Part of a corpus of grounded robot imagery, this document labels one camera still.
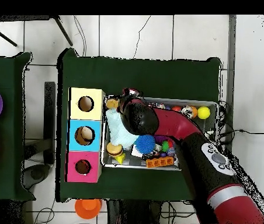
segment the toy brick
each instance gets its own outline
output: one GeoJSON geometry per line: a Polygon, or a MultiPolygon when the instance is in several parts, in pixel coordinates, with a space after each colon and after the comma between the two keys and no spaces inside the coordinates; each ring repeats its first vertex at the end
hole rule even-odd
{"type": "Polygon", "coordinates": [[[70,120],[69,151],[99,152],[101,146],[102,122],[90,120],[70,120]],[[89,145],[81,145],[75,139],[75,133],[79,127],[89,127],[95,133],[95,139],[89,145]]]}
{"type": "Polygon", "coordinates": [[[68,164],[66,164],[67,172],[65,182],[82,182],[97,183],[102,171],[100,163],[100,152],[84,152],[72,151],[68,153],[68,164]],[[80,160],[86,160],[91,165],[89,173],[86,175],[76,171],[76,163],[80,160]]]}
{"type": "Polygon", "coordinates": [[[105,93],[102,89],[84,89],[79,87],[69,88],[70,119],[72,120],[102,120],[102,110],[105,93]],[[82,111],[78,105],[83,96],[88,96],[93,101],[93,109],[82,111]]]}
{"type": "Polygon", "coordinates": [[[167,156],[161,158],[147,159],[145,163],[148,168],[173,165],[173,157],[167,156]]]}

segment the gray metal tray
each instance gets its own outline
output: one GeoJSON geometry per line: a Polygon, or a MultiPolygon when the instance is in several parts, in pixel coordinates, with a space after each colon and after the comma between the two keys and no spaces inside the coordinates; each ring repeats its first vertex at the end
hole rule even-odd
{"type": "MultiPolygon", "coordinates": [[[[206,131],[214,130],[215,139],[217,139],[218,135],[218,126],[216,119],[219,116],[219,107],[218,104],[212,101],[195,101],[195,100],[175,100],[175,99],[161,99],[161,98],[150,98],[145,97],[144,100],[151,103],[162,103],[166,106],[195,106],[201,107],[206,106],[210,109],[210,116],[206,120],[201,120],[196,117],[193,121],[200,127],[200,129],[205,133],[206,131]]],[[[140,157],[131,156],[131,150],[124,150],[126,153],[125,161],[122,165],[118,164],[117,161],[114,161],[112,157],[108,155],[106,152],[106,146],[110,142],[110,132],[107,124],[107,119],[103,118],[103,133],[102,133],[102,148],[101,148],[101,163],[106,167],[124,167],[124,168],[134,168],[134,169],[157,169],[157,170],[179,170],[180,165],[178,160],[176,160],[175,164],[172,166],[164,166],[164,167],[154,167],[147,168],[145,163],[141,161],[140,157]]]]}

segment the red ball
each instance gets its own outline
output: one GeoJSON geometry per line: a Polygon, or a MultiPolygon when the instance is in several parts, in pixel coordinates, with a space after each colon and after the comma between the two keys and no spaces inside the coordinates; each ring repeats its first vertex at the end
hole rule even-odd
{"type": "Polygon", "coordinates": [[[168,146],[169,146],[170,148],[173,147],[173,143],[172,143],[171,140],[168,140],[167,142],[168,142],[168,146]]]}
{"type": "Polygon", "coordinates": [[[172,108],[173,111],[181,111],[181,107],[179,106],[175,106],[172,108]]]}

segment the yellow ball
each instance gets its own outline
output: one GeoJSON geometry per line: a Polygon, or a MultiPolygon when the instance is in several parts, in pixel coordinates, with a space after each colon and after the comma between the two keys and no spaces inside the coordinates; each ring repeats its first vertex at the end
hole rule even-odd
{"type": "Polygon", "coordinates": [[[201,120],[205,120],[210,116],[210,109],[208,107],[200,107],[197,110],[197,116],[201,119],[201,120]]]}

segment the shape sorter box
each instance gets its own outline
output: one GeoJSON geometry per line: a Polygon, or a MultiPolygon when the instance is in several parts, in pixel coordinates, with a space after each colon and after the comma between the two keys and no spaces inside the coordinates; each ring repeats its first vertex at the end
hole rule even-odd
{"type": "Polygon", "coordinates": [[[72,120],[102,120],[105,93],[102,89],[69,88],[70,119],[72,120]],[[92,102],[91,110],[79,108],[79,101],[87,97],[92,102]]]}
{"type": "Polygon", "coordinates": [[[101,89],[69,88],[69,122],[67,127],[69,139],[67,140],[68,152],[65,166],[66,182],[98,182],[102,169],[100,146],[104,97],[105,93],[101,89]],[[92,139],[90,144],[87,144],[86,137],[84,137],[85,129],[83,127],[87,127],[88,131],[91,130],[92,139]],[[90,170],[85,172],[77,169],[77,166],[79,166],[77,163],[79,162],[87,163],[90,170]]]}
{"type": "Polygon", "coordinates": [[[70,151],[68,153],[66,182],[97,183],[101,171],[100,152],[70,151]],[[76,171],[76,164],[80,160],[86,160],[91,166],[89,173],[86,175],[76,171]]]}

